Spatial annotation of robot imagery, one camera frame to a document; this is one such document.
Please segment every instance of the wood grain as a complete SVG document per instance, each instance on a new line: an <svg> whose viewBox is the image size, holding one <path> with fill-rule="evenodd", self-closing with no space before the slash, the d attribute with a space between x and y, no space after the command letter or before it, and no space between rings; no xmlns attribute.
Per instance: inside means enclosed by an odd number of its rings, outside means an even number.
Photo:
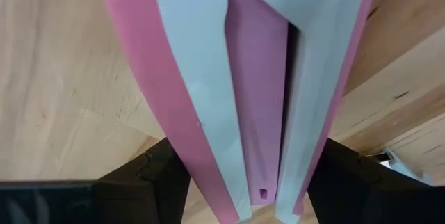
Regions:
<svg viewBox="0 0 445 224"><path fill-rule="evenodd" d="M330 136L444 185L442 1L374 1ZM0 179L96 178L163 137L102 0L0 0ZM255 210L248 223L279 223ZM194 183L184 223L216 223Z"/></svg>

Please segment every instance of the black object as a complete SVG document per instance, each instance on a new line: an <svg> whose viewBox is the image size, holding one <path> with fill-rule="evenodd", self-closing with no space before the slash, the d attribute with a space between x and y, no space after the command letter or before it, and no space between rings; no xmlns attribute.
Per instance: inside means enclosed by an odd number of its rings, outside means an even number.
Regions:
<svg viewBox="0 0 445 224"><path fill-rule="evenodd" d="M165 138L95 181L0 183L0 223L181 223L189 183Z"/></svg>
<svg viewBox="0 0 445 224"><path fill-rule="evenodd" d="M320 224L445 223L445 187L431 187L328 139L309 185Z"/></svg>

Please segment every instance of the pink foam piece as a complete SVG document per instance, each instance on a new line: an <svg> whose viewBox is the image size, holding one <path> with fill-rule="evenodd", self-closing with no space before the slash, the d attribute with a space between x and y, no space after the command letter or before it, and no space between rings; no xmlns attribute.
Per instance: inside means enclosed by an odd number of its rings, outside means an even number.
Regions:
<svg viewBox="0 0 445 224"><path fill-rule="evenodd" d="M312 156L312 160L309 165L305 180L303 181L300 194L298 195L295 206L293 207L294 214L301 215L303 213L302 201L307 191L307 187L311 182L311 178L314 174L318 160L320 159L321 152L323 151L323 148L326 144L327 135L329 134L332 121L334 120L335 109L340 103L341 95L343 94L344 87L348 80L349 71L353 65L355 52L357 51L360 37L363 33L363 29L366 24L366 18L368 17L368 11L371 7L372 1L373 0L362 0L362 3L360 4L359 13L357 14L357 20L355 21L351 40L349 42L348 50L346 51L346 57L343 65L341 66L341 72L339 80L337 81L337 87L335 88L334 95L332 96L329 110L327 112L323 128L321 130L320 138L318 139L317 146L315 148L314 155Z"/></svg>
<svg viewBox="0 0 445 224"><path fill-rule="evenodd" d="M250 201L274 203L288 22L262 0L229 0L225 34Z"/></svg>
<svg viewBox="0 0 445 224"><path fill-rule="evenodd" d="M168 44L156 0L105 0L153 114L221 223L238 221Z"/></svg>

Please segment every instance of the plywood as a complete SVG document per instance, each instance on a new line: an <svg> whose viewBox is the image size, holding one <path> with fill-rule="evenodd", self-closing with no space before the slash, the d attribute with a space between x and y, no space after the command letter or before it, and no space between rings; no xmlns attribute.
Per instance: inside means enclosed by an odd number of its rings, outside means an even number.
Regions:
<svg viewBox="0 0 445 224"><path fill-rule="evenodd" d="M330 136L445 184L445 3L375 0ZM0 179L99 177L163 138L102 0L0 0ZM307 204L304 223L316 223ZM278 223L273 207L250 223ZM216 223L194 184L185 223Z"/></svg>

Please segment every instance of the wooden floor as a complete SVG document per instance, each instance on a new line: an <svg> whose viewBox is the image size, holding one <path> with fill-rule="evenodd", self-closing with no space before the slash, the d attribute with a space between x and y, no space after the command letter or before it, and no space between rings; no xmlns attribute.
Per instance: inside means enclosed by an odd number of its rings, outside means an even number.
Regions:
<svg viewBox="0 0 445 224"><path fill-rule="evenodd" d="M445 184L445 0L375 0L330 137ZM102 0L0 0L0 179L92 179L164 137ZM305 223L316 223L306 201ZM278 223L273 207L249 223ZM192 184L184 223L216 223Z"/></svg>

